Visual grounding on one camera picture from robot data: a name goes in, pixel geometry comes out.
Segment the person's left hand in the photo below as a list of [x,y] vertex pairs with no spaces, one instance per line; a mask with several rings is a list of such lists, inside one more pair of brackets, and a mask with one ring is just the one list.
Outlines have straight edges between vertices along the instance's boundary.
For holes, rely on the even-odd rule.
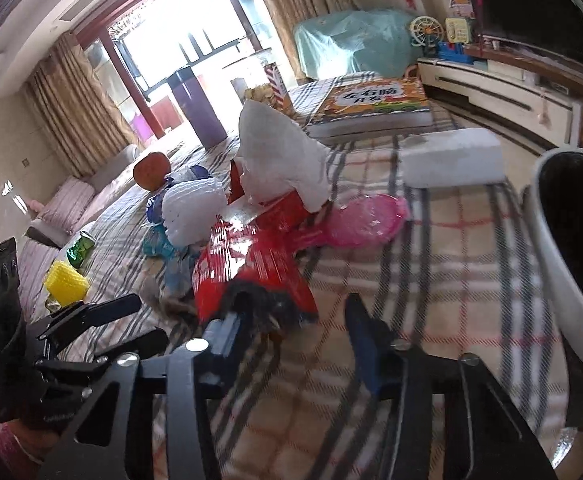
[[32,429],[20,419],[0,424],[0,458],[16,479],[36,479],[46,455],[60,440],[55,431]]

